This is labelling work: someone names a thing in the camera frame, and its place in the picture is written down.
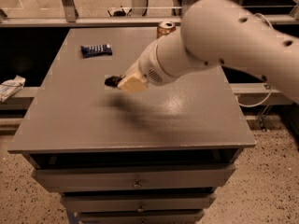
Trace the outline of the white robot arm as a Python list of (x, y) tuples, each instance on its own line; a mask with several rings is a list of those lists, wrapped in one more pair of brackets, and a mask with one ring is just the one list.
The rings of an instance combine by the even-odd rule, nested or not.
[(150, 43), (117, 87), (143, 91), (217, 65), (257, 77), (299, 103), (299, 38), (230, 0), (190, 6), (179, 28)]

